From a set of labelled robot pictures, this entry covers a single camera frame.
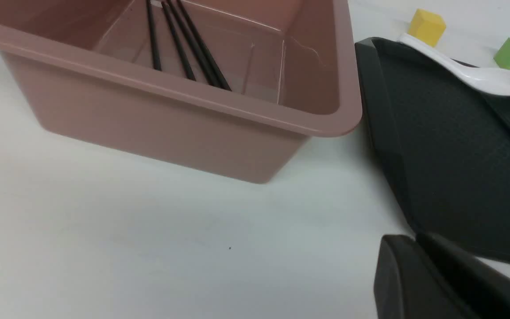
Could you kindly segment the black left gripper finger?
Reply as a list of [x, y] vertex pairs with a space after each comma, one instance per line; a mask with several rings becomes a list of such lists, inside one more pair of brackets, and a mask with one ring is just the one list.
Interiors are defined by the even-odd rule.
[[431, 233], [381, 238], [374, 298], [379, 319], [510, 319], [510, 278]]

